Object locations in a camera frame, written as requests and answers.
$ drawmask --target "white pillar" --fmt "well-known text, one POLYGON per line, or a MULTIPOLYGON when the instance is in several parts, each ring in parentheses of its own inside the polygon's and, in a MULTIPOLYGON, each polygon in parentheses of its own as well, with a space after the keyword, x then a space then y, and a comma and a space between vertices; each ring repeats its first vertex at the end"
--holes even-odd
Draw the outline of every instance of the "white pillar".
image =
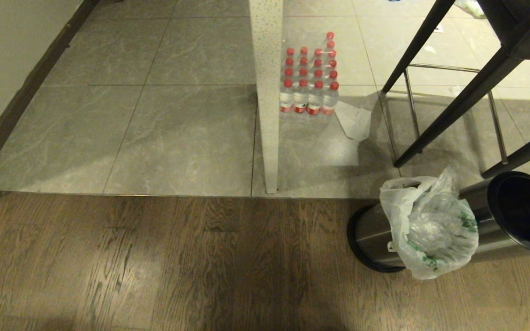
POLYGON ((265 190, 277 192, 279 157, 279 81, 282 65, 282 0, 249 0, 259 97, 265 190))

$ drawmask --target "stainless steel trash can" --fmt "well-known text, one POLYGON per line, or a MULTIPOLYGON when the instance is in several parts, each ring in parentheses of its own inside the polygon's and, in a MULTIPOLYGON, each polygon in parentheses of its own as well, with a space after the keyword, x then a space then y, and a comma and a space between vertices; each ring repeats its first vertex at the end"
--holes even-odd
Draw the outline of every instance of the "stainless steel trash can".
MULTIPOLYGON (((479 245, 472 261, 496 260, 530 254, 530 175, 509 171, 464 188, 478 222, 479 245)), ((387 251, 390 224, 377 205, 364 207, 349 220, 349 245, 366 266, 379 272, 398 272, 404 264, 387 251)))

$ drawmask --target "white plastic bag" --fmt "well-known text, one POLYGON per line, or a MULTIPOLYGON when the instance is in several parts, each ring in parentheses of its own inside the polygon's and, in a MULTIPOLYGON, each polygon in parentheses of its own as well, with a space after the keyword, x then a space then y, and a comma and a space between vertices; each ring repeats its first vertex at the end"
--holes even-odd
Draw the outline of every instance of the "white plastic bag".
POLYGON ((458 6, 465 11, 470 12, 475 18, 485 18, 482 7, 478 4, 478 0, 455 0, 455 6, 458 6))
POLYGON ((412 276, 433 279, 465 266, 478 247, 478 225, 460 200, 456 176, 398 178, 384 183, 380 202, 392 228, 388 250, 396 251, 412 276))

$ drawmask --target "baseboard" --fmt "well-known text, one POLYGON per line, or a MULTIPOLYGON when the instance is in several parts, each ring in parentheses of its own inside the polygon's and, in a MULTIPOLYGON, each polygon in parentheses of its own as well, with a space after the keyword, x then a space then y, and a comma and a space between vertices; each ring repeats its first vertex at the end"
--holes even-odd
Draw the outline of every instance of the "baseboard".
POLYGON ((57 63, 57 60, 61 57, 63 51, 65 51, 65 48, 67 48, 76 32, 79 31, 93 8, 95 8, 97 1, 98 0, 83 1, 73 17, 67 22, 56 39, 48 47, 48 50, 46 50, 42 59, 38 61, 37 65, 28 75, 22 88, 17 91, 6 109, 3 111, 0 116, 0 151, 11 134, 11 131, 17 124, 17 121, 22 117, 22 114, 30 101, 32 101, 38 88, 40 88, 42 82, 44 82, 44 79, 57 63))

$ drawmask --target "wooden floor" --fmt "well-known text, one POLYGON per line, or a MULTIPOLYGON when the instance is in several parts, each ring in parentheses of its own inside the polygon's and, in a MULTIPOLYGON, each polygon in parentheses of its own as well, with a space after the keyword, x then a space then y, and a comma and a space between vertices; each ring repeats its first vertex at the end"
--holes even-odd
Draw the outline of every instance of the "wooden floor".
POLYGON ((0 330, 530 330, 530 257, 373 272, 365 203, 0 193, 0 330))

